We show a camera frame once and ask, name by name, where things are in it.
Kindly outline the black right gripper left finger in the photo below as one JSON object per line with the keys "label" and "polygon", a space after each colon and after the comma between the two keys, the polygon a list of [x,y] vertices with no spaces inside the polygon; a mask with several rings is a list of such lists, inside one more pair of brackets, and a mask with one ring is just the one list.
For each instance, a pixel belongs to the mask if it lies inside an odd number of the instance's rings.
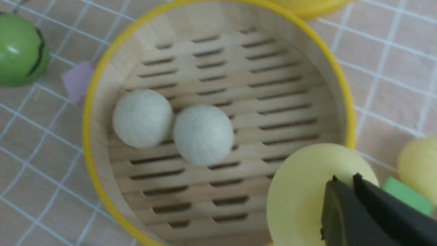
{"label": "black right gripper left finger", "polygon": [[321,216],[326,246],[399,246],[370,216],[354,189],[336,176],[326,183]]}

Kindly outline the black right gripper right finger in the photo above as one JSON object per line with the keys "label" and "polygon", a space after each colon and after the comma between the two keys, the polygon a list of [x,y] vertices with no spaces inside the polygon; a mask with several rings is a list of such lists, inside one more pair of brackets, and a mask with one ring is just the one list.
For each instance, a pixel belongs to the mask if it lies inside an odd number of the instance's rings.
{"label": "black right gripper right finger", "polygon": [[353,176],[354,191],[376,224],[400,246],[435,246],[436,221],[407,205],[359,173]]}

